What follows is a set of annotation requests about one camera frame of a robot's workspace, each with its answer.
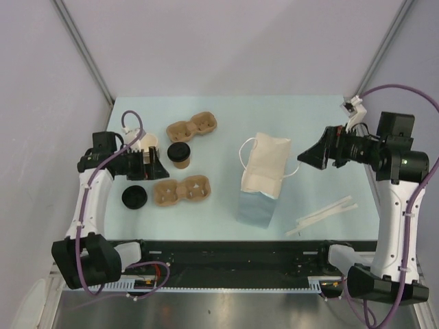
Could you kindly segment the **brown cardboard cup carrier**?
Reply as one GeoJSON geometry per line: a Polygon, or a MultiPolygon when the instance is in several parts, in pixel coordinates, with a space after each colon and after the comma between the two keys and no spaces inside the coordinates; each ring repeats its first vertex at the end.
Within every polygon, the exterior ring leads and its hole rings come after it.
{"type": "Polygon", "coordinates": [[[163,180],[154,185],[154,203],[160,207],[173,206],[182,200],[201,202],[211,194],[209,179],[192,175],[181,181],[163,180]]]}

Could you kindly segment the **brown paper coffee cup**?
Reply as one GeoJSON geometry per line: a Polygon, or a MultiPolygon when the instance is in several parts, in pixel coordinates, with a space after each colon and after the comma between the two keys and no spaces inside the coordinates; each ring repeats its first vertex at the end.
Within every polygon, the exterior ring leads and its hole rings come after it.
{"type": "Polygon", "coordinates": [[[189,166],[190,161],[191,161],[190,158],[186,158],[183,161],[173,161],[172,163],[177,169],[185,169],[189,166]]]}

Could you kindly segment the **black plastic cup lid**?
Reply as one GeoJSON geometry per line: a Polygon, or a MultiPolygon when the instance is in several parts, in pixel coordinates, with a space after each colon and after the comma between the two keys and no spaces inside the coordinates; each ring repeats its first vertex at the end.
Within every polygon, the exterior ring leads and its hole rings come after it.
{"type": "Polygon", "coordinates": [[[190,155],[190,146],[185,142],[172,143],[167,149],[167,156],[172,162],[184,162],[190,155]]]}

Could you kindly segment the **stack of paper cups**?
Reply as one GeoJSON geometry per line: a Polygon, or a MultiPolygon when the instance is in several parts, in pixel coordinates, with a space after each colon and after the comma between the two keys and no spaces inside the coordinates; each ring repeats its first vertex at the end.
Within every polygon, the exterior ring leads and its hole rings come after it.
{"type": "Polygon", "coordinates": [[[155,147],[159,150],[158,138],[154,134],[146,133],[141,139],[141,150],[143,151],[143,162],[150,163],[150,148],[155,147]]]}

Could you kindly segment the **light blue paper bag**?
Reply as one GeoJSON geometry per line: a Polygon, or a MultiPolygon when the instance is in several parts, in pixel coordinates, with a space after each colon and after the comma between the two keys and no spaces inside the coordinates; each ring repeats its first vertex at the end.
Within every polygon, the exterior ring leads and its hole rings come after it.
{"type": "Polygon", "coordinates": [[[239,148],[244,171],[241,177],[237,220],[249,226],[269,227],[281,194],[283,180],[297,173],[286,173],[292,140],[258,132],[239,148]]]}

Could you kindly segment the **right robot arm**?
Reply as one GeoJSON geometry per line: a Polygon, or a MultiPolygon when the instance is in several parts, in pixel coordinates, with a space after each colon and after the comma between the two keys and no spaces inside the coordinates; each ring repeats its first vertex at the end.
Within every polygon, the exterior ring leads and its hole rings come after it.
{"type": "Polygon", "coordinates": [[[425,193],[420,184],[429,173],[429,158],[411,149],[414,122],[411,114],[382,112],[376,136],[328,126],[320,140],[297,157],[319,170],[326,169],[329,160],[337,168],[353,161],[371,166],[376,173],[380,220],[372,262],[350,245],[338,243],[316,258],[324,275],[339,270],[346,276],[353,298],[401,305],[429,298],[429,289],[419,282],[415,251],[418,208],[425,193]]]}

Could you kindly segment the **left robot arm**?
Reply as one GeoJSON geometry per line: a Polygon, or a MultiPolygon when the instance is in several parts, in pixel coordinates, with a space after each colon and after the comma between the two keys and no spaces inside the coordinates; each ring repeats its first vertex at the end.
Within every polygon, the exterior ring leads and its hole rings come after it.
{"type": "Polygon", "coordinates": [[[104,237],[108,196],[117,176],[130,181],[169,177],[161,164],[156,143],[143,147],[149,138],[143,129],[96,132],[93,145],[80,158],[77,169],[80,190],[66,236],[51,247],[51,254],[70,289],[88,289],[116,282],[128,267],[147,272],[151,256],[137,242],[113,246],[104,237]]]}

